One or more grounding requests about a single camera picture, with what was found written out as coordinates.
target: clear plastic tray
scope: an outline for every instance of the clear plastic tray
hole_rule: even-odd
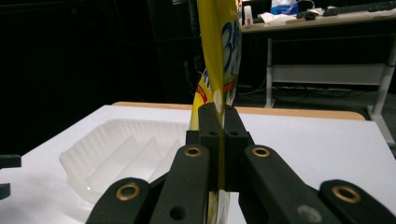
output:
[[[85,201],[96,203],[117,180],[151,182],[169,171],[187,129],[186,123],[108,121],[61,154],[67,184]]]

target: gray desk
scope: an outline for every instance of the gray desk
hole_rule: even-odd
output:
[[[273,64],[273,42],[279,38],[285,41],[285,32],[315,32],[315,29],[344,27],[344,29],[358,29],[365,24],[377,27],[377,24],[386,23],[388,28],[381,30],[380,34],[367,33],[364,31],[358,35],[333,36],[330,38],[359,38],[371,35],[390,35],[392,44],[389,46],[389,56],[386,62],[374,64],[297,64],[275,65]],[[368,105],[367,110],[371,120],[374,120],[384,135],[389,145],[394,145],[387,124],[382,118],[382,108],[389,89],[395,65],[396,65],[396,15],[380,16],[373,13],[359,13],[354,15],[342,15],[335,17],[317,17],[314,21],[300,19],[290,21],[283,25],[269,25],[264,23],[243,26],[244,35],[262,35],[268,40],[267,51],[267,86],[265,107],[273,107],[274,99],[272,87],[274,82],[289,83],[326,83],[346,85],[370,85],[378,86],[378,95],[373,105]],[[313,39],[326,38],[326,36],[313,37]]]

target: desk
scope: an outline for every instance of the desk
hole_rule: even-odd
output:
[[[375,15],[378,14],[367,12],[353,16],[317,17],[314,21],[297,20],[284,25],[258,23],[243,26],[244,36],[262,35],[268,38],[265,107],[274,106],[272,97],[274,82],[375,85],[378,86],[378,95],[374,105],[368,105],[367,110],[388,144],[394,145],[395,141],[381,113],[396,65],[396,15],[381,17]],[[326,32],[327,28],[332,29],[333,34]],[[295,32],[303,34],[302,40],[390,35],[393,36],[393,41],[387,61],[380,64],[274,65],[273,42],[295,39]]]
[[[61,153],[113,119],[188,124],[190,105],[168,107],[124,102],[104,105],[25,154],[21,168],[0,170],[0,183],[11,184],[11,196],[0,201],[0,223],[84,223],[93,204],[83,201],[66,184],[66,172],[59,161]],[[270,113],[272,109],[262,111]],[[283,116],[261,115],[260,109],[240,116],[255,143],[275,149],[306,184],[318,189],[324,180],[345,179],[396,214],[396,160],[373,121],[361,120],[360,115],[349,112],[346,118],[341,116],[344,112],[334,112],[338,115],[335,119],[301,117],[311,112],[317,116],[323,111],[281,111]],[[233,194],[228,223],[241,224],[243,217],[235,199]]]

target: dark background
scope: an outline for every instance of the dark background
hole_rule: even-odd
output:
[[[114,2],[0,1],[0,154],[23,155],[117,101],[192,103],[205,68],[196,3]],[[270,6],[254,2],[255,10]],[[241,84],[263,81],[265,46],[262,38],[243,38]],[[327,56],[306,50],[313,46]],[[389,38],[279,47],[279,63],[382,63]],[[393,80],[390,91],[395,89]]]

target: white tabletop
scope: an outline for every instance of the white tabletop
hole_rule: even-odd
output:
[[[0,223],[84,223],[93,204],[66,184],[61,153],[109,120],[187,124],[190,114],[189,110],[116,105],[97,109],[24,155],[21,168],[0,170],[0,183],[11,184],[11,195],[0,201]],[[276,150],[306,184],[318,189],[325,180],[343,179],[396,214],[396,161],[373,121],[240,116],[255,143]],[[228,223],[241,223],[234,199]]]

